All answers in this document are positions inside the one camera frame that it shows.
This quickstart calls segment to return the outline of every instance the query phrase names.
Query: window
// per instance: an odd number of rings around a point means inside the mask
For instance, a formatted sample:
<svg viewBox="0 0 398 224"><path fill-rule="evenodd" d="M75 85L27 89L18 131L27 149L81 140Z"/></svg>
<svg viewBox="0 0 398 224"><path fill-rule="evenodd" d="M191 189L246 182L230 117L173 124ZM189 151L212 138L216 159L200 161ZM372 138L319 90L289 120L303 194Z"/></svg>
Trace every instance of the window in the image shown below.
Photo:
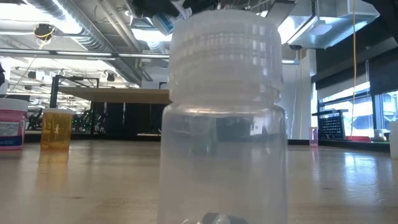
<svg viewBox="0 0 398 224"><path fill-rule="evenodd" d="M370 96L355 99L354 119L351 119L353 109L352 98L340 103L325 105L323 109L348 110L348 112L343 113L346 136L351 135L351 121L354 124L353 136L374 136L372 98Z"/></svg>
<svg viewBox="0 0 398 224"><path fill-rule="evenodd" d="M390 122L398 121L397 109L398 91L384 93L382 95L382 128L390 130Z"/></svg>
<svg viewBox="0 0 398 224"><path fill-rule="evenodd" d="M359 85L355 86L355 94L369 92L370 86L371 85L370 85L369 82L364 82L362 84L359 84ZM331 96L325 97L325 98L321 99L320 101L322 103L326 103L326 102L329 102L329 101L337 100L337 99L348 97L348 96L353 97L353 91L354 91L354 88L351 87L351 88L343 90L343 91L341 91L339 93L336 93L336 94L333 94Z"/></svg>
<svg viewBox="0 0 398 224"><path fill-rule="evenodd" d="M369 82L357 85L355 88L355 105L353 115L353 88L343 90L334 95L320 100L321 111L325 110L348 110L343 113L344 128L346 136L351 135L351 124L353 125L353 136L374 136L373 130L373 103L369 95Z"/></svg>

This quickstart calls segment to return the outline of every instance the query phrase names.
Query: red object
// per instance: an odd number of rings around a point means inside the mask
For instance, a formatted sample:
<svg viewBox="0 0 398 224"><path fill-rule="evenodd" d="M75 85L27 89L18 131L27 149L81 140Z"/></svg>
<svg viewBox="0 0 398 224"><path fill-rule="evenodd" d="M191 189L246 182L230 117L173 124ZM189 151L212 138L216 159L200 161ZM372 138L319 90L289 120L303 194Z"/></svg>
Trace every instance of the red object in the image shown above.
<svg viewBox="0 0 398 224"><path fill-rule="evenodd" d="M347 136L347 139L352 141L372 142L371 138L367 136Z"/></svg>

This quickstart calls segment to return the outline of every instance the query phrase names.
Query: yellow cable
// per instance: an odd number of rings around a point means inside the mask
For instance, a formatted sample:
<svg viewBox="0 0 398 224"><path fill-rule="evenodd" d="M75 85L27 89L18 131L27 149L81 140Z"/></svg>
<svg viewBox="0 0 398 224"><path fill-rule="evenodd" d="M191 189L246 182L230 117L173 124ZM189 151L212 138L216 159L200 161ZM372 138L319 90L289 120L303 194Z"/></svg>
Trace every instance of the yellow cable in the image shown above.
<svg viewBox="0 0 398 224"><path fill-rule="evenodd" d="M354 51L354 88L353 88L353 108L351 111L351 140L353 139L353 129L354 129L354 105L355 105L355 86L356 86L356 30L355 30L355 7L356 0L353 0L353 51Z"/></svg>
<svg viewBox="0 0 398 224"><path fill-rule="evenodd" d="M300 49L300 139L302 137L302 129L303 129L303 72L302 72L302 60L303 60L303 49Z"/></svg>

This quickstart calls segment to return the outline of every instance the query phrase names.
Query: product label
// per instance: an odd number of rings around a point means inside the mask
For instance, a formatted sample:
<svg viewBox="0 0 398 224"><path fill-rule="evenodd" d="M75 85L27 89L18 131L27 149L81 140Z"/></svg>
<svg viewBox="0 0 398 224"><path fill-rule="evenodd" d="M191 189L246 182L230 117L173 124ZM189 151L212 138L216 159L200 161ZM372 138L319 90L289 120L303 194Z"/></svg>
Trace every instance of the product label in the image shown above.
<svg viewBox="0 0 398 224"><path fill-rule="evenodd" d="M17 136L19 122L0 121L0 137Z"/></svg>

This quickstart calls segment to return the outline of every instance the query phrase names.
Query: pink container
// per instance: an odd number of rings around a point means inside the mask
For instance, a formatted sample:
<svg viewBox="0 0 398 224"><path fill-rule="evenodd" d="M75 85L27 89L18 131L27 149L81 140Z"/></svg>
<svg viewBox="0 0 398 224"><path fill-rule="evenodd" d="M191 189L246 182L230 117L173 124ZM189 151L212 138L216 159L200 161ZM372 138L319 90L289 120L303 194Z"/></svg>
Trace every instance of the pink container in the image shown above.
<svg viewBox="0 0 398 224"><path fill-rule="evenodd" d="M28 102L0 98L0 150L22 149Z"/></svg>

